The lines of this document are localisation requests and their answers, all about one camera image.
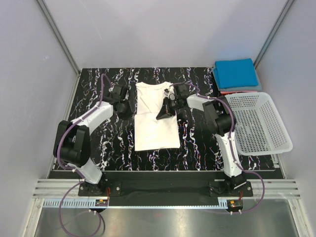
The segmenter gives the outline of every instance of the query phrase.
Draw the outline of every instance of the black and white marble surface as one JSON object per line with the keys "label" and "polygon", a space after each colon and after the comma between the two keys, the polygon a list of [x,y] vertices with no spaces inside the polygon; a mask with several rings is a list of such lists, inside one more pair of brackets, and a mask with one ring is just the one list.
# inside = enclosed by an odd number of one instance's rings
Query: black and white marble surface
{"label": "black and white marble surface", "polygon": [[[92,108],[100,96],[100,75],[106,73],[113,83],[127,85],[132,111],[136,113],[135,84],[188,82],[200,94],[218,96],[211,68],[94,68],[83,69],[73,100],[69,120]],[[105,92],[109,85],[106,81]],[[119,120],[112,116],[91,134],[91,158],[101,170],[221,170],[223,160],[215,137],[210,134],[201,111],[181,109],[177,114],[181,147],[136,152],[134,118]],[[244,169],[274,170],[271,156],[239,156]],[[60,169],[56,164],[53,169]]]}

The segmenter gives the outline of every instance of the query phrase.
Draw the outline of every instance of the gray wall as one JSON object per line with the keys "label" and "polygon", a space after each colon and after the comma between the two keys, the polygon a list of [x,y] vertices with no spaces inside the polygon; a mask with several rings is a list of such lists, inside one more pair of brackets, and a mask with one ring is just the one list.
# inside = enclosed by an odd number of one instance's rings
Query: gray wall
{"label": "gray wall", "polygon": [[44,0],[79,67],[257,57],[286,0]]}
{"label": "gray wall", "polygon": [[17,237],[75,74],[34,0],[1,0],[0,32],[0,235]]}
{"label": "gray wall", "polygon": [[316,230],[316,1],[298,0],[259,65],[265,92],[273,98],[293,142],[282,159],[296,179]]}

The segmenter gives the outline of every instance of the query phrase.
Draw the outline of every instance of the blue towel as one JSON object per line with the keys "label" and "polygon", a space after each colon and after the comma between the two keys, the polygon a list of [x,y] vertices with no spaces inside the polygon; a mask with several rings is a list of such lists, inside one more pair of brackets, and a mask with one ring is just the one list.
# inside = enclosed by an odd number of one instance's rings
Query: blue towel
{"label": "blue towel", "polygon": [[230,91],[245,91],[245,90],[249,90],[249,91],[261,91],[262,87],[261,87],[261,83],[260,80],[258,78],[258,75],[256,73],[256,78],[258,81],[258,85],[257,86],[243,86],[243,87],[230,87],[230,88],[219,88],[219,82],[218,82],[218,73],[216,68],[212,68],[212,72],[215,78],[215,82],[217,85],[217,88],[221,91],[221,92],[230,92]]}
{"label": "blue towel", "polygon": [[219,89],[230,87],[257,86],[256,71],[251,58],[215,62],[215,77]]}

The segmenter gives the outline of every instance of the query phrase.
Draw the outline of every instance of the metal plate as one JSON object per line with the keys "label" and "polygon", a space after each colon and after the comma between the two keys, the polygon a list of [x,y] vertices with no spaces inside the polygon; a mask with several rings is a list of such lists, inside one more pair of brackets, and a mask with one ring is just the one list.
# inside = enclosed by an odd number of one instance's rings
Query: metal plate
{"label": "metal plate", "polygon": [[[104,191],[101,194],[94,194],[94,193],[90,192],[89,190],[87,190],[85,188],[85,185],[86,185],[85,183],[80,185],[79,191],[78,191],[78,196],[80,196],[80,197],[99,197],[99,196],[107,197],[107,195],[108,195],[108,193],[106,191]],[[109,187],[111,190],[111,193],[110,193],[111,197],[119,197],[120,196],[121,189],[122,189],[122,182],[121,181],[108,182],[107,187]]]}
{"label": "metal plate", "polygon": [[[218,187],[219,185],[221,185],[223,183],[223,181],[209,181],[208,185],[211,187]],[[252,191],[252,187],[251,187],[251,183],[249,181],[246,182],[245,185],[243,185],[242,187],[236,189],[236,190],[232,190],[230,193],[228,192],[223,192],[221,194],[218,194],[214,191],[209,191],[209,195],[211,197],[232,197],[232,198],[239,198],[240,197],[240,192],[242,191],[242,195],[243,197],[253,197],[253,191]]]}

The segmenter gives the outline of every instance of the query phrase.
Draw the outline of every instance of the cable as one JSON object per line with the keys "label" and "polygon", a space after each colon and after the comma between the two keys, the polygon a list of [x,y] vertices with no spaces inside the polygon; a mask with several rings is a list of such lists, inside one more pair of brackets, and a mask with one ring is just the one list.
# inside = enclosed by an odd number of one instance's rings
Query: cable
{"label": "cable", "polygon": [[[79,217],[79,216],[82,216],[83,214],[86,214],[86,213],[88,213],[89,211],[88,210],[86,210],[86,211],[82,211],[82,212],[80,212],[80,213],[78,213],[77,215],[75,215],[74,217],[72,217],[69,221],[67,221],[66,223],[65,222],[63,222],[63,225],[64,226],[66,226],[66,225],[68,225],[69,223],[71,223],[71,222],[73,222],[77,217]],[[59,230],[59,229],[61,229],[62,227],[59,225],[58,227],[54,227],[54,226],[51,226],[50,225],[50,223],[52,222],[51,221],[51,215],[50,214],[48,214],[47,215],[47,218],[48,218],[48,224],[49,224],[49,226],[53,229],[53,230]],[[101,216],[101,218],[102,218],[102,222],[103,222],[103,232],[105,231],[105,221],[104,221],[104,218],[103,218],[103,216]]]}
{"label": "cable", "polygon": [[[106,74],[102,74],[102,75],[101,75],[101,95],[100,95],[100,100],[99,100],[99,103],[98,103],[98,107],[101,105],[102,100],[103,100],[103,92],[104,92],[104,89],[103,89],[103,87],[104,87],[104,84],[103,84],[103,77],[105,77],[105,78],[107,79],[107,81],[109,82],[110,86],[112,86],[112,83],[111,83],[110,79],[108,78],[108,76],[107,76]],[[86,119],[88,116],[90,116],[92,113],[94,113],[94,112],[98,109],[98,107],[93,107],[85,116],[82,117],[82,120]],[[79,124],[82,120],[81,120],[81,119],[78,119],[76,122],[74,122],[74,123],[65,131],[65,133],[64,133],[63,136],[62,136],[62,138],[60,139],[60,142],[59,142],[59,145],[58,145],[58,148],[57,148],[57,162],[58,162],[59,166],[62,167],[63,169],[73,169],[73,168],[75,168],[75,167],[73,167],[73,166],[66,166],[66,165],[64,165],[64,164],[62,163],[61,158],[60,158],[60,150],[61,150],[61,147],[62,147],[62,145],[63,145],[63,143],[64,143],[65,138],[67,137],[67,135],[68,135],[68,134],[70,133],[70,131],[71,131],[77,124]],[[77,170],[77,169],[75,169],[75,170],[76,170],[76,172],[80,175],[80,177],[81,177],[82,179],[85,179],[85,176],[84,176],[79,170]],[[59,204],[59,222],[60,222],[60,226],[61,226],[61,228],[64,230],[65,233],[67,233],[68,235],[73,236],[73,237],[80,237],[80,236],[73,235],[72,233],[70,233],[70,232],[66,229],[65,225],[63,224],[62,218],[61,218],[61,205],[62,205],[64,199],[66,198],[66,196],[68,195],[68,193],[69,193],[72,189],[74,189],[76,186],[78,186],[78,185],[80,185],[80,184],[82,184],[82,183],[83,183],[83,181],[78,182],[76,185],[74,185],[73,187],[71,187],[71,188],[65,193],[65,195],[63,196],[63,198],[61,199],[61,202],[60,202],[60,204]],[[96,213],[96,214],[98,215],[98,217],[99,217],[99,226],[98,226],[97,230],[96,230],[94,233],[92,233],[91,235],[89,235],[89,236],[87,236],[87,237],[92,237],[92,236],[95,236],[95,235],[97,234],[97,232],[100,230],[100,227],[101,227],[101,221],[104,223],[104,226],[105,226],[105,221],[104,221],[103,217],[102,217],[98,212],[94,212],[94,213]]]}
{"label": "cable", "polygon": [[242,197],[243,197],[243,193],[242,193],[242,190],[240,191],[240,197],[239,197],[239,199],[238,200],[241,200],[242,199]]}
{"label": "cable", "polygon": [[264,196],[265,196],[265,183],[264,183],[264,181],[263,181],[263,178],[262,178],[258,173],[254,172],[254,171],[244,170],[243,167],[242,167],[242,166],[237,162],[237,160],[236,160],[236,157],[235,157],[235,154],[234,154],[234,150],[233,150],[233,143],[232,143],[232,132],[233,132],[234,125],[235,125],[235,124],[234,124],[234,116],[233,116],[233,111],[232,111],[232,109],[231,109],[224,101],[222,101],[221,99],[218,99],[218,98],[216,98],[216,97],[209,97],[209,96],[200,95],[200,94],[199,94],[200,89],[199,89],[196,85],[189,84],[189,83],[185,83],[185,82],[179,82],[179,83],[174,83],[174,84],[172,84],[172,85],[170,85],[170,86],[179,85],[179,84],[185,84],[185,85],[193,86],[194,88],[197,89],[197,92],[196,92],[197,97],[200,97],[200,98],[202,98],[202,99],[207,99],[207,100],[216,100],[216,101],[220,102],[220,103],[228,110],[229,115],[230,115],[230,117],[231,117],[231,121],[232,121],[232,125],[231,125],[230,131],[229,131],[228,139],[229,139],[229,144],[230,144],[231,152],[232,152],[232,155],[233,155],[234,163],[237,165],[237,167],[238,167],[242,172],[248,173],[248,174],[256,175],[256,176],[260,179],[260,181],[261,181],[261,183],[262,183],[262,195],[261,195],[260,200],[258,201],[258,203],[257,203],[254,207],[252,207],[252,208],[249,209],[249,210],[243,211],[243,213],[249,213],[249,212],[255,210],[255,209],[260,205],[260,203],[262,202],[262,200],[263,200],[263,198],[264,198]]}
{"label": "cable", "polygon": [[[72,189],[74,189],[75,187],[77,187],[78,185],[82,184],[82,183],[83,183],[83,181],[81,181],[81,182],[79,182],[79,183],[73,185],[73,186],[65,193],[65,195],[64,195],[63,198],[61,199],[60,204],[59,204],[59,207],[58,207],[60,226],[61,226],[61,228],[64,230],[64,232],[65,232],[66,234],[68,234],[68,235],[70,235],[70,236],[72,236],[72,237],[81,237],[81,236],[76,236],[76,235],[70,233],[70,232],[66,229],[66,227],[65,227],[65,225],[64,225],[64,223],[63,223],[63,221],[62,221],[62,218],[61,218],[61,206],[62,206],[62,204],[63,204],[63,202],[64,202],[66,196],[70,193],[70,191],[71,191]],[[93,236],[95,236],[95,235],[98,233],[98,231],[100,230],[101,221],[102,221],[103,217],[100,215],[100,213],[98,213],[98,212],[96,212],[96,211],[94,211],[94,214],[97,214],[98,217],[99,217],[99,225],[98,225],[98,228],[96,229],[95,232],[93,232],[92,234],[90,234],[90,235],[88,235],[88,236],[86,236],[86,237],[93,237]]]}
{"label": "cable", "polygon": [[[99,100],[99,104],[98,106],[101,105],[102,103],[102,100],[103,100],[103,87],[104,87],[104,84],[103,84],[103,77],[105,77],[107,79],[107,81],[109,82],[110,86],[112,86],[112,83],[111,83],[111,80],[108,78],[108,76],[106,74],[102,74],[101,75],[101,95],[100,95],[100,100]],[[85,116],[82,117],[82,120],[86,119],[87,117],[89,117],[92,113],[94,113],[98,108],[97,107],[93,107],[89,113],[87,113]],[[74,122],[67,130],[66,132],[63,134],[63,136],[61,137],[60,139],[60,142],[58,144],[58,148],[57,148],[57,162],[59,164],[60,167],[62,167],[63,169],[73,169],[74,167],[73,166],[66,166],[62,163],[61,161],[61,158],[60,158],[60,150],[61,150],[61,147],[64,143],[64,140],[66,139],[67,135],[70,133],[70,131],[78,124],[80,123],[81,120],[78,119],[76,122]],[[76,169],[76,172],[81,176],[81,178],[85,178],[77,169]]]}
{"label": "cable", "polygon": [[108,195],[106,204],[105,204],[105,205],[103,205],[103,204],[98,204],[98,206],[105,206],[106,208],[104,208],[104,210],[109,207],[109,200],[110,200],[110,193],[111,193],[110,190],[111,190],[110,187],[107,187],[107,188],[106,188],[107,195]]}

